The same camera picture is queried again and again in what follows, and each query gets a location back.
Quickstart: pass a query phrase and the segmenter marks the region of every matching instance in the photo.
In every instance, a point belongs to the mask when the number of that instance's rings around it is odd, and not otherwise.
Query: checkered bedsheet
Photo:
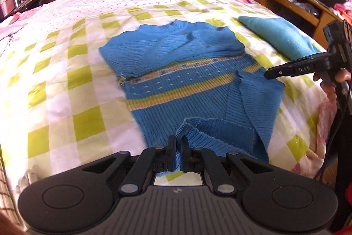
[[[82,10],[67,23],[63,19],[57,30],[32,22],[29,27],[43,37],[26,38],[22,32],[0,57],[0,142],[12,189],[27,169],[43,178],[120,150],[136,155],[146,147],[114,71],[98,52],[113,36],[141,24],[203,21],[228,26],[265,68],[287,61],[238,22],[240,15],[275,17],[258,4],[125,0],[121,7],[123,0],[114,1],[108,11]],[[325,96],[312,75],[280,81],[286,89],[269,145],[270,162],[308,175],[322,163],[315,154],[316,126]],[[159,182],[172,184],[174,179]]]

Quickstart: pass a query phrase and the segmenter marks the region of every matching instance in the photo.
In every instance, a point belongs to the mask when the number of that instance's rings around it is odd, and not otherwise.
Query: blue sweater
[[[264,68],[243,54],[243,45],[228,28],[220,30],[207,23],[194,23],[193,29],[200,32],[191,30],[191,23],[184,23],[186,30],[178,30],[176,40],[170,41],[174,25],[171,23],[170,29],[162,26],[160,33],[157,27],[144,25],[142,32],[123,33],[100,49],[118,76],[138,75],[124,82],[123,88],[147,146],[167,145],[169,135],[178,139],[186,135],[191,147],[210,148],[221,156],[237,151],[268,161],[267,147],[284,85],[264,78]],[[141,33],[154,36],[134,43],[133,32],[137,39]],[[185,36],[188,34],[198,35],[196,41],[189,41]],[[140,51],[153,53],[145,55]],[[165,67],[203,57],[212,58]],[[143,71],[161,67],[142,76]]]

